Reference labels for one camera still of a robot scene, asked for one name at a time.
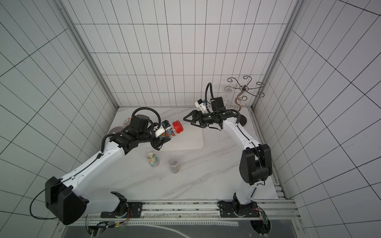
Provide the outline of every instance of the red jar cap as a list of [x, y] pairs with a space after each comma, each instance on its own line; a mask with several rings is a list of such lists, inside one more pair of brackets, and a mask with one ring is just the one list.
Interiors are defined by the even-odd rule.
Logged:
[[173, 125], [173, 128], [176, 130], [176, 132], [179, 133], [179, 134], [180, 134], [180, 132], [182, 132], [184, 130], [184, 128], [182, 127], [181, 122], [179, 122], [179, 121], [174, 121], [172, 123], [172, 125]]

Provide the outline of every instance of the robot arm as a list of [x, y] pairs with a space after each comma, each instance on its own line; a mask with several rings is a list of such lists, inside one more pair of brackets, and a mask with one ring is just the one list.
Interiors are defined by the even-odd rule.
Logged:
[[[158, 123], [153, 123], [145, 115], [135, 115], [142, 109], [155, 112]], [[135, 110], [130, 125], [116, 134], [106, 135], [97, 154], [62, 178], [52, 177], [45, 183], [46, 207], [65, 225], [75, 222], [83, 215], [96, 212], [114, 212], [116, 216], [123, 216], [126, 211], [126, 198], [122, 195], [111, 192], [103, 197], [93, 197], [86, 194], [85, 189], [108, 166], [139, 143], [150, 142], [154, 149], [159, 150], [170, 140], [169, 137], [160, 137], [169, 128], [169, 122], [161, 123], [155, 110], [146, 107]]]
[[209, 87], [212, 112], [205, 105], [207, 100], [204, 103], [200, 99], [195, 105], [201, 111], [193, 110], [184, 117], [184, 121], [191, 122], [192, 125], [201, 128], [216, 123], [242, 148], [239, 171], [243, 180], [233, 196], [233, 204], [235, 204], [237, 211], [247, 209], [250, 207], [251, 198], [258, 186], [265, 185], [266, 179], [272, 174], [271, 151], [267, 144], [261, 145], [243, 128], [239, 123], [240, 114], [238, 111], [226, 110], [222, 97], [213, 98], [211, 83], [208, 84], [207, 91]]

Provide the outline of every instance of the white marble surface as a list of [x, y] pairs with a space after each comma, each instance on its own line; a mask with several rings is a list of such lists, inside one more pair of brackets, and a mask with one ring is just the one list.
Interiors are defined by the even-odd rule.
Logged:
[[[111, 128], [122, 126], [136, 108], [120, 108]], [[170, 123], [182, 119], [194, 108], [155, 108], [162, 121]], [[154, 122], [154, 113], [140, 111]], [[257, 139], [247, 108], [241, 113], [248, 119], [245, 129]], [[100, 195], [104, 191], [118, 191], [128, 200], [231, 200], [242, 180], [239, 162], [242, 149], [232, 141], [225, 131], [205, 128], [205, 146], [200, 150], [157, 152], [160, 165], [152, 168], [144, 153], [151, 149], [149, 143], [139, 144], [130, 153], [110, 165], [87, 188], [90, 195]], [[180, 170], [172, 174], [170, 158], [179, 160]], [[265, 186], [260, 186], [255, 199], [278, 199], [271, 177]]]

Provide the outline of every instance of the small glass jar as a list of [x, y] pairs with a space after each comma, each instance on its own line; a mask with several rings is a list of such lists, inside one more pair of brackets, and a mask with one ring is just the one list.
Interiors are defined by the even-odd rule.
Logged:
[[234, 88], [231, 87], [231, 86], [226, 86], [224, 88], [224, 92], [225, 92], [225, 95], [224, 95], [224, 106], [226, 108], [228, 108], [230, 106], [231, 100], [229, 100], [228, 98], [231, 97], [230, 94], [233, 93], [233, 91], [234, 91]]
[[159, 158], [157, 157], [157, 154], [155, 151], [153, 150], [148, 150], [146, 152], [146, 158], [149, 160], [149, 164], [152, 166], [152, 167], [157, 167], [160, 163], [160, 160]]
[[173, 174], [177, 174], [179, 172], [179, 163], [176, 158], [170, 158], [168, 160], [168, 164]]
[[172, 126], [171, 127], [168, 127], [165, 132], [163, 132], [161, 135], [160, 135], [160, 139], [163, 139], [164, 137], [173, 137], [173, 136], [176, 136], [177, 134], [180, 134], [182, 131], [184, 130], [181, 122], [179, 121], [174, 121], [172, 123]]

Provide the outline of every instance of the grid wall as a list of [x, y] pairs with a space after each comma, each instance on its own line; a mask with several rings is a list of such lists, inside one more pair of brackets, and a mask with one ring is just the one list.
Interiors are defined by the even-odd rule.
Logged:
[[296, 0], [63, 3], [119, 105], [184, 106], [208, 82], [218, 95], [230, 77], [262, 81]]
[[[0, 1], [0, 237], [51, 237], [29, 204], [98, 150], [110, 99], [51, 0]], [[32, 212], [54, 217], [42, 193]]]
[[255, 108], [310, 238], [381, 232], [380, 13], [305, 1]]

